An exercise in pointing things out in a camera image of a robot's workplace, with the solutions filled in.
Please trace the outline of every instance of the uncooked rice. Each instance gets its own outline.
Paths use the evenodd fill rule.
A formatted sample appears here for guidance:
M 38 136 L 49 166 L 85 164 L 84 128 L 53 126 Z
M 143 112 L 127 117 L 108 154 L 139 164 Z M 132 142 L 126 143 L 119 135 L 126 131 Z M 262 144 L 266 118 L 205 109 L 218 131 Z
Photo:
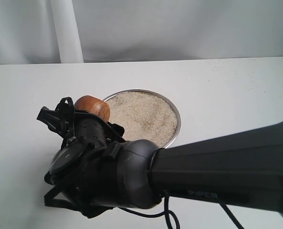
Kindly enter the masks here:
M 162 147 L 174 135 L 176 115 L 167 102 L 155 95 L 127 92 L 107 103 L 111 110 L 110 122 L 125 128 L 125 140 L 148 139 Z

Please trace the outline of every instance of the white backdrop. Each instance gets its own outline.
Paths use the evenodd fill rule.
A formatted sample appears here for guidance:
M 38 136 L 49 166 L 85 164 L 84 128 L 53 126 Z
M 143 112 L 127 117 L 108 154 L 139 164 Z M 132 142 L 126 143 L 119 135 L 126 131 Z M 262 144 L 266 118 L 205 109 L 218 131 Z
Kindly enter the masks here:
M 283 0 L 0 0 L 0 64 L 264 56 Z

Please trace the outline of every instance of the bowl rim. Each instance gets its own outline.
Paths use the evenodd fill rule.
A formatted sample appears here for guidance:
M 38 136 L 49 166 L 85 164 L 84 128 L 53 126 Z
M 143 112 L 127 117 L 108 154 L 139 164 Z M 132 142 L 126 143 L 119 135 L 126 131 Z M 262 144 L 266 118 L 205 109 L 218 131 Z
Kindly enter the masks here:
M 106 97 L 103 101 L 106 102 L 106 101 L 114 98 L 115 96 L 117 96 L 119 94 L 128 93 L 128 92 L 140 92 L 140 93 L 144 93 L 144 94 L 155 95 L 155 96 L 163 99 L 171 107 L 171 109 L 173 110 L 173 112 L 175 113 L 175 116 L 176 116 L 177 126 L 175 128 L 175 131 L 174 131 L 172 138 L 163 146 L 163 148 L 168 148 L 175 141 L 175 139 L 178 137 L 178 135 L 180 133 L 180 129 L 181 129 L 181 116 L 180 116 L 180 113 L 179 113 L 178 109 L 176 108 L 176 106 L 173 104 L 173 102 L 171 102 L 165 96 L 163 96 L 163 95 L 161 95 L 157 92 L 148 91 L 148 90 L 144 90 L 144 89 L 129 89 L 129 90 L 116 92 L 116 93 L 111 94 L 108 97 Z

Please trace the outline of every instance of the white table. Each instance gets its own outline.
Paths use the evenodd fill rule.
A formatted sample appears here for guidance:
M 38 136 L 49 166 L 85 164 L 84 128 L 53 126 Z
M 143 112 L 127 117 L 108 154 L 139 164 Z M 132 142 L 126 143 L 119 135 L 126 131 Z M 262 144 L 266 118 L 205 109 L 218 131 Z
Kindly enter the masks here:
M 182 129 L 176 145 L 278 123 L 283 120 L 283 57 L 173 62 L 0 65 L 0 228 L 166 228 L 164 218 L 144 219 L 118 209 L 95 219 L 43 206 L 50 189 L 43 177 L 61 138 L 36 120 L 42 106 L 62 97 L 142 88 L 178 107 Z M 171 198 L 183 229 L 233 229 L 217 204 Z M 148 210 L 159 212 L 162 205 Z M 275 212 L 231 207 L 246 229 L 283 229 Z

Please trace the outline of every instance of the black cable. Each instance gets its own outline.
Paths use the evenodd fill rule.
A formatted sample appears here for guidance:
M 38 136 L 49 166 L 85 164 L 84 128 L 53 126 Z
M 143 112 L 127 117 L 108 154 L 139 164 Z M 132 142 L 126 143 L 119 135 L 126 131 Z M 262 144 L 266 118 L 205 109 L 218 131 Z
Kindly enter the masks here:
M 225 204 L 220 204 L 220 206 L 223 208 L 223 210 L 226 212 L 228 217 L 232 220 L 232 222 L 236 225 L 238 229 L 244 229 L 244 227 L 240 224 L 240 222 Z
M 169 210 L 168 208 L 169 206 L 169 195 L 167 193 L 165 193 L 165 200 L 164 200 L 164 211 L 158 213 L 158 214 L 154 214 L 154 215 L 148 215 L 148 214 L 143 214 L 137 211 L 133 211 L 133 210 L 129 210 L 127 208 L 120 208 L 123 211 L 126 211 L 128 213 L 137 215 L 137 216 L 141 216 L 141 217 L 145 217 L 145 218 L 158 218 L 161 216 L 165 216 L 166 219 L 166 224 L 168 229 L 173 229 L 172 225 L 171 225 L 171 221 L 170 221 L 170 216 L 172 216 L 172 218 L 174 219 L 175 222 L 175 228 L 176 229 L 180 229 L 180 222 L 179 219 L 177 218 L 177 216 L 175 215 L 175 213 L 171 210 Z

